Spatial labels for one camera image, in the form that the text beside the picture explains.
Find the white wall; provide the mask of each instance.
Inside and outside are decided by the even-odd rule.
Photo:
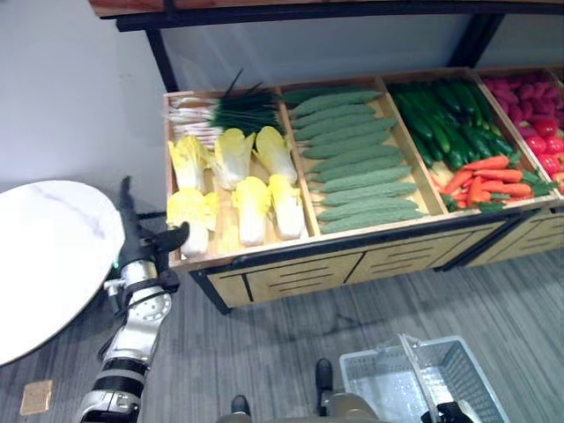
[[[479,67],[564,63],[564,16],[508,15]]]
[[[87,0],[4,0],[0,40],[0,191],[64,178],[113,196],[131,174],[140,206],[162,208],[164,87],[145,34]]]
[[[182,88],[443,66],[468,17],[372,17],[165,31]],[[507,17],[481,64],[562,61],[562,17]],[[87,0],[0,0],[0,192],[73,179],[142,209],[165,205],[158,69],[143,33],[118,33]]]
[[[379,16],[165,31],[181,89],[266,85],[445,66],[468,16]]]

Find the gray carpet floor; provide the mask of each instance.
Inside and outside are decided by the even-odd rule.
[[[196,284],[174,297],[144,393],[144,423],[212,423],[233,395],[257,422],[309,415],[314,365],[367,350],[396,333],[463,337],[513,422],[562,421],[562,251],[446,273],[422,271],[220,315]],[[111,334],[98,295],[61,334],[0,367],[0,422],[71,421]],[[51,409],[22,418],[29,382],[52,379]]]

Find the small cardboard square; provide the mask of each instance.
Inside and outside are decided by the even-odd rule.
[[[28,383],[24,388],[24,396],[21,398],[19,414],[29,416],[46,412],[51,403],[53,392],[53,381],[41,381]]]

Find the wooden cabinet front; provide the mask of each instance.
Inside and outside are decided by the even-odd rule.
[[[564,247],[564,216],[544,213],[524,221],[468,264],[469,267]]]

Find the marble tabletop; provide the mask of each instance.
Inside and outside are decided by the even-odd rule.
[[[123,244],[112,202],[79,182],[0,194],[0,365],[29,353],[90,301]]]

